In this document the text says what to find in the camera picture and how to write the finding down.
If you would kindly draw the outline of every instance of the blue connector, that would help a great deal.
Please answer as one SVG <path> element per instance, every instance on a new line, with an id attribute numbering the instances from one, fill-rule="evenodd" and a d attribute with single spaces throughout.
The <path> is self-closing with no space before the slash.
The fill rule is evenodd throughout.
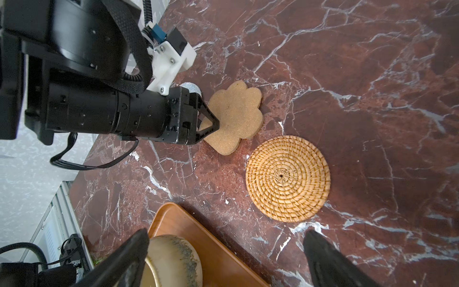
<path id="1" fill-rule="evenodd" d="M 158 24 L 155 24 L 151 29 L 151 35 L 158 44 L 161 44 L 166 40 L 166 33 L 158 26 Z"/>

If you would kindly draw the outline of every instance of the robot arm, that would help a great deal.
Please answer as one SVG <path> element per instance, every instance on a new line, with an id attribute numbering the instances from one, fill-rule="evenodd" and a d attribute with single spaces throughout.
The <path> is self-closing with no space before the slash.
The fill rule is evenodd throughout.
<path id="1" fill-rule="evenodd" d="M 139 16 L 123 0 L 5 0 L 0 139 L 16 138 L 23 92 L 25 124 L 45 145 L 55 132 L 191 145 L 216 131 L 218 119 L 201 95 L 170 88 L 196 52 L 176 27 L 166 34 L 150 22 L 141 33 Z M 140 76 L 124 72 L 130 52 Z M 203 131 L 200 113 L 213 123 Z"/>

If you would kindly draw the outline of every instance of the paw-shaped cork coaster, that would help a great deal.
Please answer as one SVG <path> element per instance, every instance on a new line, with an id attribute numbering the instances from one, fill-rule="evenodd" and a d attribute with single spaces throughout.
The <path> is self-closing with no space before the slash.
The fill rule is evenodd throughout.
<path id="1" fill-rule="evenodd" d="M 263 115 L 258 109 L 261 91 L 247 88 L 243 81 L 236 81 L 227 90 L 218 90 L 207 105 L 219 119 L 220 129 L 204 140 L 218 153 L 227 156 L 239 146 L 241 139 L 252 138 L 263 124 Z M 208 128 L 212 122 L 205 118 L 200 130 Z"/>

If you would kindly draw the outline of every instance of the wooden tray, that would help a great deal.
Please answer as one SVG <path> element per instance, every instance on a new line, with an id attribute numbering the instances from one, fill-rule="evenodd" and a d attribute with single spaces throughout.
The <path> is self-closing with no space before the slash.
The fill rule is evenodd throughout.
<path id="1" fill-rule="evenodd" d="M 150 238 L 163 234 L 183 237 L 193 245 L 201 259 L 203 287 L 269 286 L 175 203 L 162 205 L 148 230 Z"/>

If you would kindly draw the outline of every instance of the round woven coaster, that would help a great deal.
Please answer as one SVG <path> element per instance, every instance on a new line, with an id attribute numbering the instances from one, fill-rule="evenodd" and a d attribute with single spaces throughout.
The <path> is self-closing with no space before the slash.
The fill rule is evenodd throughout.
<path id="1" fill-rule="evenodd" d="M 278 136 L 249 157 L 246 184 L 261 212 L 283 222 L 316 214 L 330 191 L 330 170 L 322 153 L 297 136 Z"/>

